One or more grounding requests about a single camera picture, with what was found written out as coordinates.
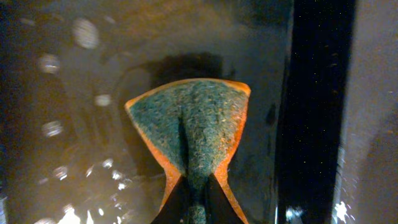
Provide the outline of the orange green scrub sponge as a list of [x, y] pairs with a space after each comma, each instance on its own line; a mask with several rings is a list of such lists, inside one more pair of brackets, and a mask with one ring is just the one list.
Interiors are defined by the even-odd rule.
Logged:
[[160, 209], [181, 177], [190, 189], [186, 223], [206, 223], [205, 185], [214, 174], [234, 211], [247, 218], [228, 183], [228, 166], [244, 130], [249, 86], [215, 78], [168, 83], [124, 105], [166, 176]]

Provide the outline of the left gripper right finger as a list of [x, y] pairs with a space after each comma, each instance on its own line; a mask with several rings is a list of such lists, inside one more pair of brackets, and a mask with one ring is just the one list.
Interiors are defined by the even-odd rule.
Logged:
[[205, 185], [205, 212], [207, 224], [243, 224], [234, 211], [214, 174]]

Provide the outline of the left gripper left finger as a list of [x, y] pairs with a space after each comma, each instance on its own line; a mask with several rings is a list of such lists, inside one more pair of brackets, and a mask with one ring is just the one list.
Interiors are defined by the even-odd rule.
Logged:
[[150, 224], [184, 224], [188, 221], [190, 189], [186, 177], [181, 177], [164, 206]]

